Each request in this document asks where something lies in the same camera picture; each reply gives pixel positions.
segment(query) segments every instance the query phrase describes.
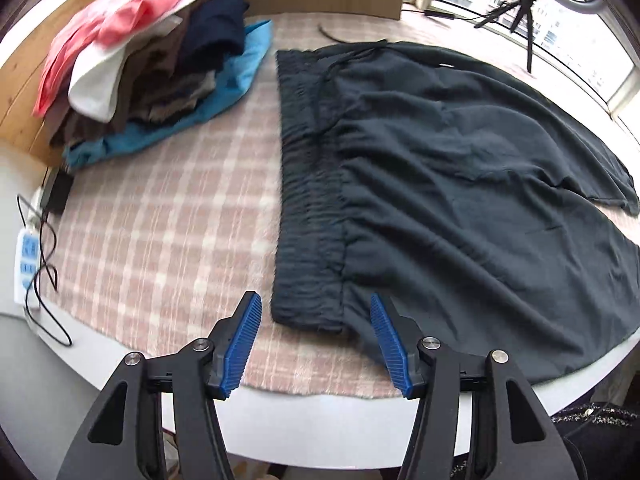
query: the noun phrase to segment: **screw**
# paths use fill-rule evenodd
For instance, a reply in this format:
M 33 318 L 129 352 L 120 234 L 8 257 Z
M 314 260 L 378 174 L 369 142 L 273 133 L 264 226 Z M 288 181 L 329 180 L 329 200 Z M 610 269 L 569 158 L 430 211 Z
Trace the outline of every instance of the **screw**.
M 138 352 L 131 352 L 124 356 L 124 364 L 127 366 L 135 366 L 140 362 L 140 354 Z
M 207 348 L 209 348 L 209 340 L 206 337 L 201 337 L 196 339 L 191 345 L 196 352 L 204 352 Z
M 427 350 L 437 350 L 440 348 L 440 340 L 436 337 L 425 337 L 422 340 L 422 346 L 424 346 Z
M 491 352 L 491 358 L 497 363 L 504 364 L 509 360 L 509 354 L 504 350 L 494 350 Z

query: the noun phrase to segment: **pink cloth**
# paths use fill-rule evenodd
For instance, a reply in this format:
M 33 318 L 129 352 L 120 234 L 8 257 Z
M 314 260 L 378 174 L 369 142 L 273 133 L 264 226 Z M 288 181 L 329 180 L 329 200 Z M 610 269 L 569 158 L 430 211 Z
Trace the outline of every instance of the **pink cloth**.
M 153 23 L 179 0 L 95 0 L 78 12 L 51 42 L 33 115 L 43 117 L 78 54 L 92 41 L 112 46 Z

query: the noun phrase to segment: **white table edge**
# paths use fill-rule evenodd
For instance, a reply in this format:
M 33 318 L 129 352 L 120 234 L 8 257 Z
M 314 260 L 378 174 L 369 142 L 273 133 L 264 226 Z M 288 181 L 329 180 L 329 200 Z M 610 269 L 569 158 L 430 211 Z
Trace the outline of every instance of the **white table edge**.
M 131 351 L 47 301 L 74 340 L 66 348 L 42 332 L 43 341 L 80 376 L 101 389 Z M 604 378 L 640 341 L 640 328 L 590 366 L 537 384 L 549 413 L 564 408 Z M 404 459 L 416 400 L 332 395 L 291 396 L 240 386 L 216 411 L 229 453 L 292 466 L 327 469 L 396 467 Z M 162 394 L 162 424 L 175 430 L 172 396 Z M 468 451 L 470 396 L 460 399 L 456 454 Z

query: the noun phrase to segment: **black tripod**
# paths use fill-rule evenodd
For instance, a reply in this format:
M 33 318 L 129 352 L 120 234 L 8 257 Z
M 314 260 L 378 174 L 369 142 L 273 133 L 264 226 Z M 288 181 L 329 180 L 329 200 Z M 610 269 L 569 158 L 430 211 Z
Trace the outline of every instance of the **black tripod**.
M 531 73 L 531 60 L 533 58 L 533 15 L 531 13 L 531 7 L 535 2 L 536 0 L 516 0 L 510 4 L 503 4 L 497 9 L 488 12 L 484 20 L 474 25 L 474 28 L 480 28 L 489 22 L 497 20 L 505 12 L 519 6 L 520 8 L 518 9 L 518 13 L 513 20 L 513 23 L 511 23 L 509 31 L 511 33 L 515 32 L 516 28 L 522 21 L 522 17 L 527 17 L 527 72 L 529 73 Z

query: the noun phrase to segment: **blue gripper pad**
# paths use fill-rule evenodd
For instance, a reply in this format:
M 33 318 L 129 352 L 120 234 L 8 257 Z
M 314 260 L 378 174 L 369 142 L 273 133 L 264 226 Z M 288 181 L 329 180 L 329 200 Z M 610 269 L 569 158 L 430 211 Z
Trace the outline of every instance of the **blue gripper pad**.
M 414 385 L 409 377 L 406 350 L 377 294 L 371 297 L 371 324 L 394 386 L 403 397 L 411 398 Z
M 262 319 L 260 295 L 247 291 L 232 317 L 216 323 L 209 339 L 214 343 L 208 385 L 217 399 L 227 399 L 240 385 L 244 367 Z

